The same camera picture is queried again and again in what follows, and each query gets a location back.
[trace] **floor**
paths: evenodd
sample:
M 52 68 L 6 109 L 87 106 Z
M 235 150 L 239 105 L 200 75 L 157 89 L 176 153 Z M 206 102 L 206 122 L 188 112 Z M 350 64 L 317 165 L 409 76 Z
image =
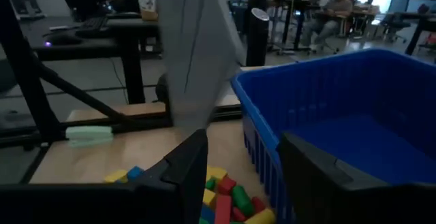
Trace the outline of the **floor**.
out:
M 23 26 L 23 31 L 29 30 L 30 26 Z M 399 33 L 408 39 L 413 35 L 415 25 L 408 29 L 404 29 Z M 369 34 L 372 34 L 375 27 L 369 27 Z M 283 32 L 283 25 L 277 27 L 277 41 Z M 295 29 L 290 30 L 290 37 L 294 35 Z M 422 34 L 419 42 L 422 42 L 427 34 Z M 397 52 L 404 52 L 408 45 L 400 41 L 388 44 L 382 40 L 368 41 L 368 40 L 351 40 L 332 38 L 328 43 L 335 48 L 339 48 L 341 52 L 351 52 L 362 50 L 365 48 L 387 48 Z M 293 63 L 296 61 L 310 61 L 316 58 L 331 55 L 332 53 L 326 50 L 323 53 L 308 56 L 306 53 L 299 52 L 293 55 L 277 56 L 275 53 L 268 53 L 266 56 L 266 65 L 282 65 Z M 416 51 L 415 57 L 423 61 L 432 62 L 435 56 L 427 51 Z M 5 55 L 3 50 L 0 51 L 0 60 L 4 59 Z M 73 61 L 51 61 L 44 63 L 47 67 L 51 68 L 59 74 L 63 79 L 71 82 L 78 88 L 87 91 L 88 94 L 94 96 L 100 101 L 110 106 L 121 106 L 126 104 L 124 87 L 124 74 L 120 58 L 111 59 L 87 59 L 87 60 L 73 60 Z M 142 60 L 142 80 L 145 86 L 144 93 L 147 102 L 152 102 L 156 99 L 154 84 L 162 75 L 166 68 L 164 61 L 160 59 L 147 59 Z M 62 93 L 59 89 L 51 84 L 42 81 L 46 91 L 48 100 L 52 110 L 57 115 L 60 121 L 65 121 L 69 113 L 75 109 L 86 109 L 87 105 L 84 103 Z M 5 114 L 4 117 L 16 118 L 15 114 L 10 114 L 10 111 L 15 110 L 21 115 L 20 119 L 7 119 L 4 123 L 0 120 L 0 128 L 6 127 L 22 127 L 31 125 L 33 123 L 31 116 L 29 116 L 29 109 L 26 105 L 24 98 L 20 92 L 20 88 L 16 86 L 6 94 L 0 95 L 0 114 Z M 18 182 L 24 174 L 27 166 L 31 163 L 37 151 L 24 152 L 22 148 L 7 148 L 0 150 L 0 184 L 7 184 Z

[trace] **green block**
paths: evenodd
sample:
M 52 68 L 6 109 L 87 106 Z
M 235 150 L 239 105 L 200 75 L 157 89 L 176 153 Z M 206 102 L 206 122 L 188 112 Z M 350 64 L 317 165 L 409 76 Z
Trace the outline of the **green block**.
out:
M 198 221 L 198 224 L 209 224 L 209 222 L 200 218 L 200 220 Z
M 232 199 L 240 209 L 240 211 L 246 216 L 251 217 L 254 215 L 254 206 L 251 203 L 250 197 L 244 190 L 244 187 L 237 185 L 232 189 Z
M 213 189 L 215 189 L 215 178 L 211 178 L 210 180 L 208 180 L 206 182 L 206 188 L 213 191 Z

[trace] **black metal frame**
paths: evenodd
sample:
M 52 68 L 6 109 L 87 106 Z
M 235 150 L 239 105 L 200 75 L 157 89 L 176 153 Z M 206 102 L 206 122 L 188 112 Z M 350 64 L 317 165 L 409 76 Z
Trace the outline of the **black metal frame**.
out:
M 21 183 L 30 181 L 53 142 L 65 140 L 65 130 L 68 127 L 105 125 L 111 126 L 114 133 L 125 133 L 172 126 L 171 111 L 168 103 L 166 104 L 165 112 L 125 116 L 81 91 L 73 84 L 58 77 L 53 70 L 44 66 L 32 52 L 15 18 L 10 0 L 0 0 L 0 8 L 2 9 L 0 40 L 36 124 L 34 127 L 0 131 L 0 148 L 14 146 L 39 146 L 41 148 Z M 51 83 L 58 89 L 98 110 L 108 118 L 60 123 L 51 110 L 40 79 Z M 236 105 L 217 108 L 212 120 L 226 121 L 238 118 L 241 118 L 241 112 L 239 105 Z

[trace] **keyboard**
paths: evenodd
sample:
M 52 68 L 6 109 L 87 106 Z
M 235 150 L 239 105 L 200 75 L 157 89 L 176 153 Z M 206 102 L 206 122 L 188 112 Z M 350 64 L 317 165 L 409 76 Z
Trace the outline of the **keyboard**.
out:
M 105 28 L 107 21 L 105 16 L 90 18 L 76 30 L 76 35 L 83 38 L 110 37 L 108 29 L 102 29 Z

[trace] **wooden table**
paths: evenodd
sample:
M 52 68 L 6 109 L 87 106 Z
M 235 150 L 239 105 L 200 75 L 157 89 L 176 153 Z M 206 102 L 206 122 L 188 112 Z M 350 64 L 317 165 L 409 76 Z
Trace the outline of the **wooden table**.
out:
M 231 96 L 225 97 L 221 103 L 239 103 L 237 98 Z M 115 109 L 133 115 L 160 112 L 164 106 L 146 103 Z M 103 116 L 93 110 L 79 110 L 73 111 L 68 120 Z M 225 168 L 229 176 L 244 186 L 250 196 L 259 196 L 267 203 L 264 188 L 244 146 L 241 120 L 212 123 L 207 135 L 208 164 Z M 175 128 L 164 128 L 116 134 L 110 144 L 84 148 L 69 147 L 66 141 L 56 142 L 34 173 L 31 183 L 102 182 L 106 175 L 116 170 L 129 170 L 135 165 L 148 169 L 181 143 L 177 137 Z

